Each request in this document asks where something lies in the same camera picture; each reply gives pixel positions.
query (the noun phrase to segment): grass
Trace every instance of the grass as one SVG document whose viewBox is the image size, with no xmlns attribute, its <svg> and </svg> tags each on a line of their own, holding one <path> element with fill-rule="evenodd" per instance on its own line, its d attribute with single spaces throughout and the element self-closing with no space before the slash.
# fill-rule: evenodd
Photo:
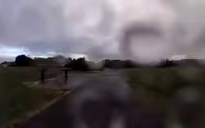
<svg viewBox="0 0 205 128">
<path fill-rule="evenodd" d="M 38 108 L 55 96 L 50 91 L 23 85 L 23 82 L 37 80 L 39 72 L 36 68 L 0 67 L 0 126 Z"/>
<path fill-rule="evenodd" d="M 199 105 L 192 105 L 189 110 L 197 106 L 194 113 L 196 118 L 182 117 L 182 124 L 189 127 L 205 127 L 205 67 L 173 67 L 173 68 L 141 68 L 126 71 L 128 82 L 132 88 L 132 101 L 140 107 L 154 113 L 163 114 L 170 118 L 170 109 L 179 108 L 178 94 L 181 90 L 193 88 L 199 91 L 201 100 Z M 177 111 L 178 115 L 184 115 L 183 111 Z"/>
</svg>

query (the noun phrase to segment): tree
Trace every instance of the tree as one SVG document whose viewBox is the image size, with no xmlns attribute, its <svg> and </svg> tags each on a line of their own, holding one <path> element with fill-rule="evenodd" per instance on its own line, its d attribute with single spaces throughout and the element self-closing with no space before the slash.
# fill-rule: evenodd
<svg viewBox="0 0 205 128">
<path fill-rule="evenodd" d="M 33 59 L 27 57 L 26 55 L 19 55 L 15 59 L 15 63 L 17 66 L 33 66 Z"/>
</svg>

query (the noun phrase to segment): sky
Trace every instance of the sky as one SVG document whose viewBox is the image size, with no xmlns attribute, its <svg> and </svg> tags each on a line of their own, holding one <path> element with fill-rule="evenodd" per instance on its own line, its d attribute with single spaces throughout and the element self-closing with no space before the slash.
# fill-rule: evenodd
<svg viewBox="0 0 205 128">
<path fill-rule="evenodd" d="M 0 61 L 205 58 L 205 0 L 0 0 Z"/>
</svg>

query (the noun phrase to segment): wet road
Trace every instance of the wet road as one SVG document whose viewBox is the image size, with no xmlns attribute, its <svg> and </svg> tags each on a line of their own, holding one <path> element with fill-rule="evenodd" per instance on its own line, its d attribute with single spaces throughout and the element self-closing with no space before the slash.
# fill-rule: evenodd
<svg viewBox="0 0 205 128">
<path fill-rule="evenodd" d="M 161 118 L 130 103 L 120 73 L 92 76 L 21 128 L 162 128 Z"/>
</svg>

